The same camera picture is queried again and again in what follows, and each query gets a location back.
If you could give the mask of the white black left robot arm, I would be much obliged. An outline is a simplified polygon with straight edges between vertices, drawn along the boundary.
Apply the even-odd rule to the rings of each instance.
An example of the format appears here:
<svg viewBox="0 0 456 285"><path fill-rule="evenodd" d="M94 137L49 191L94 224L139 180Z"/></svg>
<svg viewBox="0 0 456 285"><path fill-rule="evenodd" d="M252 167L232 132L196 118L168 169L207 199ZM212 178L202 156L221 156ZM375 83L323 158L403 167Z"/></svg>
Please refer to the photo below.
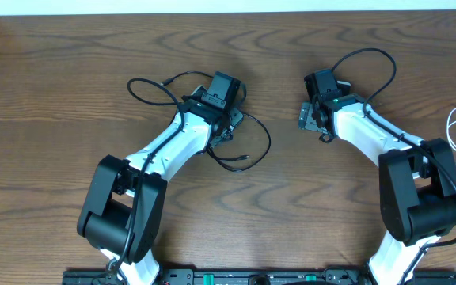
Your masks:
<svg viewBox="0 0 456 285"><path fill-rule="evenodd" d="M150 144L124 159L105 156L97 165L77 223L77 232L108 257L105 271L80 284L152 284L160 273L152 246L167 185L185 162L238 125L240 80L216 72L179 101L165 83L153 84L176 107L169 126Z"/></svg>

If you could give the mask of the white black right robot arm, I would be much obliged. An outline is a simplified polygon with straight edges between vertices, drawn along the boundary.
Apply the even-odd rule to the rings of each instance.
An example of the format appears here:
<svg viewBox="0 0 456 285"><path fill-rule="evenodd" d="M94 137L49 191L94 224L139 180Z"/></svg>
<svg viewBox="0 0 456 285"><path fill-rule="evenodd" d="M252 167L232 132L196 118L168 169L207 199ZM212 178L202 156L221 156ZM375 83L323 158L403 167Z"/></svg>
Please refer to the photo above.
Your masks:
<svg viewBox="0 0 456 285"><path fill-rule="evenodd" d="M330 69L305 76L301 129L351 143L378 167L386 234L360 284L404 284L420 259L456 226L456 166L443 139L423 140L382 118Z"/></svg>

